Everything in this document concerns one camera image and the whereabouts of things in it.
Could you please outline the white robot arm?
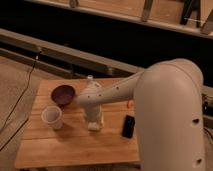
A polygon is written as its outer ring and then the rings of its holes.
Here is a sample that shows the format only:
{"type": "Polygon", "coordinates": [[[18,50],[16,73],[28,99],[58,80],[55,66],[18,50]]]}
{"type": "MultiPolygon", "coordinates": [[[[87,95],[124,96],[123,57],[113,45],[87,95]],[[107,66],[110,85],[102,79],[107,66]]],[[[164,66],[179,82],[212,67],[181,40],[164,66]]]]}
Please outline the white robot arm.
{"type": "Polygon", "coordinates": [[[206,171],[202,118],[203,74],[187,59],[156,63],[105,88],[93,81],[77,96],[85,119],[100,106],[131,100],[143,171],[206,171]]]}

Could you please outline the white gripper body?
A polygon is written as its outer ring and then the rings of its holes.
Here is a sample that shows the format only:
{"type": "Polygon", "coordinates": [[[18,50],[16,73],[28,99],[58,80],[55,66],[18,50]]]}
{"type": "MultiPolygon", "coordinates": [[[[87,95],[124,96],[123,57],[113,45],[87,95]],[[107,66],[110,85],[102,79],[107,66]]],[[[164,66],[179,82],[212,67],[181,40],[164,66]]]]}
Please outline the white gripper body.
{"type": "Polygon", "coordinates": [[[85,112],[85,119],[88,122],[100,122],[102,118],[102,111],[101,111],[101,106],[96,105],[96,106],[86,106],[84,108],[85,112]]]}

